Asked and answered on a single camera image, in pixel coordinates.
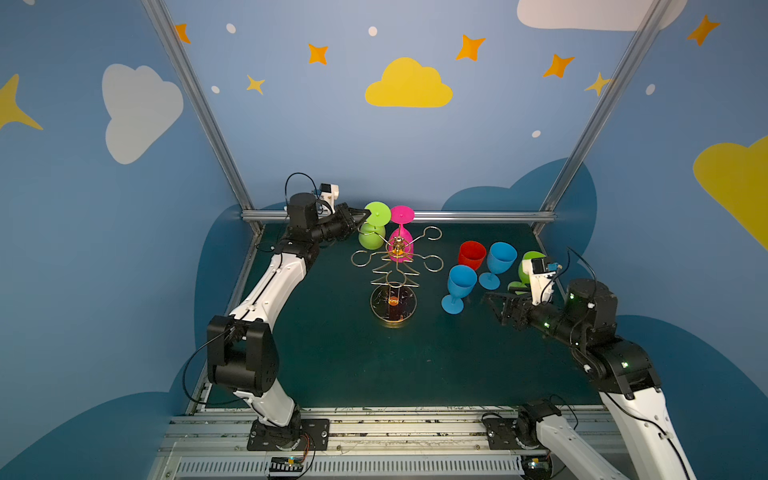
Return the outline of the green wine glass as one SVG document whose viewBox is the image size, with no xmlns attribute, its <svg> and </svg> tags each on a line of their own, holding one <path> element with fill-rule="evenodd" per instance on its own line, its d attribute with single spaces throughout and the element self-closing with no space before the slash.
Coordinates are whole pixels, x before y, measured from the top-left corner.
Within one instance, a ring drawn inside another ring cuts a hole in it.
<svg viewBox="0 0 768 480">
<path fill-rule="evenodd" d="M 367 250 L 378 250 L 386 240 L 386 226 L 392 218 L 390 208 L 383 202 L 373 201 L 365 208 L 370 212 L 360 227 L 358 241 Z"/>
<path fill-rule="evenodd" d="M 517 281 L 512 281 L 507 285 L 507 292 L 522 294 L 523 288 L 530 289 L 530 284 L 531 284 L 530 274 L 532 273 L 532 270 L 533 270 L 532 261 L 535 259 L 541 259 L 545 257 L 546 255 L 539 251 L 528 251 L 524 253 L 522 260 L 518 265 L 519 279 Z"/>
</svg>

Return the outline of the blue wine glass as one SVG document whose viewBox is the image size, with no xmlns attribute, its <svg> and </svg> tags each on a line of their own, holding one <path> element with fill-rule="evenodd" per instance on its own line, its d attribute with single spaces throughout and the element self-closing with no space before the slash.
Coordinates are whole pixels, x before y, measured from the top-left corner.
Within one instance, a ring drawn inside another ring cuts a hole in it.
<svg viewBox="0 0 768 480">
<path fill-rule="evenodd" d="M 501 285 L 499 275 L 511 268 L 517 256 L 518 252 L 511 244 L 493 243 L 486 256 L 488 271 L 479 276 L 480 285 L 489 291 L 498 289 Z"/>
<path fill-rule="evenodd" d="M 458 315 L 464 309 L 464 299 L 477 284 L 476 272 L 466 265 L 456 265 L 449 271 L 448 294 L 441 300 L 442 309 L 451 315 Z"/>
</svg>

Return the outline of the pink wine glass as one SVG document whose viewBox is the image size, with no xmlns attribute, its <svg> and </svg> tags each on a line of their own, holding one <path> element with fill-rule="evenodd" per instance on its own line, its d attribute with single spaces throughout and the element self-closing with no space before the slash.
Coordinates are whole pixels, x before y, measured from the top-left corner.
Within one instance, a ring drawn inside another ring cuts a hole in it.
<svg viewBox="0 0 768 480">
<path fill-rule="evenodd" d="M 406 225 L 414 220 L 415 213 L 410 207 L 400 205 L 394 207 L 391 214 L 391 221 L 396 224 L 396 228 L 387 240 L 389 258 L 398 264 L 411 261 L 414 256 L 414 239 Z"/>
</svg>

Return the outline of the red wine glass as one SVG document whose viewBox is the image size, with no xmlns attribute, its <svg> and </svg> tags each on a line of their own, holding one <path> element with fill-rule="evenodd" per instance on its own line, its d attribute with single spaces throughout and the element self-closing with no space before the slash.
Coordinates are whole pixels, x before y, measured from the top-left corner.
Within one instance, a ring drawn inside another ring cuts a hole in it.
<svg viewBox="0 0 768 480">
<path fill-rule="evenodd" d="M 477 241 L 465 241 L 460 245 L 458 264 L 477 271 L 486 258 L 486 247 Z"/>
</svg>

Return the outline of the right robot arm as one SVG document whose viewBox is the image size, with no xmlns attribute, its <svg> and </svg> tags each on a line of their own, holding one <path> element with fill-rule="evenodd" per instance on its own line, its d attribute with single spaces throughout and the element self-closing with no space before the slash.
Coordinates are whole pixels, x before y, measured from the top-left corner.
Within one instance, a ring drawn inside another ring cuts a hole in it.
<svg viewBox="0 0 768 480">
<path fill-rule="evenodd" d="M 571 281 L 562 306 L 532 294 L 489 292 L 483 299 L 500 324 L 535 328 L 568 348 L 618 426 L 639 478 L 694 478 L 660 377 L 647 352 L 617 334 L 618 299 L 605 284 L 592 278 Z M 522 405 L 513 432 L 521 448 L 548 450 L 579 479 L 623 476 L 549 400 Z"/>
</svg>

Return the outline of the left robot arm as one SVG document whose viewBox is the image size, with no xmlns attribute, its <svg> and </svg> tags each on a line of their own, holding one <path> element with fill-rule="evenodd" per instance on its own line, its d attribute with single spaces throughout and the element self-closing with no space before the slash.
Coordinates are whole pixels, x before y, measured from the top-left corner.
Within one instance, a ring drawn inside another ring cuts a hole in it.
<svg viewBox="0 0 768 480">
<path fill-rule="evenodd" d="M 320 245 L 347 239 L 371 215 L 368 209 L 340 203 L 321 218 L 320 205 L 330 203 L 311 193 L 290 198 L 288 225 L 267 270 L 245 300 L 231 313 L 213 317 L 207 327 L 208 381 L 244 401 L 257 414 L 257 435 L 279 449 L 296 446 L 302 427 L 299 407 L 278 381 L 276 320 L 315 263 Z"/>
</svg>

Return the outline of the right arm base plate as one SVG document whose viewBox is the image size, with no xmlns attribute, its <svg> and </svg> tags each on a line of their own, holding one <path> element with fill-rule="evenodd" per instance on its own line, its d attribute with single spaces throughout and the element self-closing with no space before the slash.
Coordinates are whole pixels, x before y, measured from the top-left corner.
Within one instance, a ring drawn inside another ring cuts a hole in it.
<svg viewBox="0 0 768 480">
<path fill-rule="evenodd" d="M 486 413 L 480 418 L 491 450 L 545 449 L 546 446 L 541 443 L 537 433 L 537 428 L 542 426 L 545 420 L 563 420 L 563 417 L 521 415 L 512 418 Z"/>
</svg>

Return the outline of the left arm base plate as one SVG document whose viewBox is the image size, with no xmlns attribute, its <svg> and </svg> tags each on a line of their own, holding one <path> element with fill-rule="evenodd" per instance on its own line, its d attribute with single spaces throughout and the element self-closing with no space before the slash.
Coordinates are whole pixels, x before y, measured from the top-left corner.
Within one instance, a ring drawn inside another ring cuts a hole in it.
<svg viewBox="0 0 768 480">
<path fill-rule="evenodd" d="M 247 437 L 248 451 L 325 451 L 330 437 L 328 419 L 301 419 L 285 427 L 252 423 Z"/>
</svg>

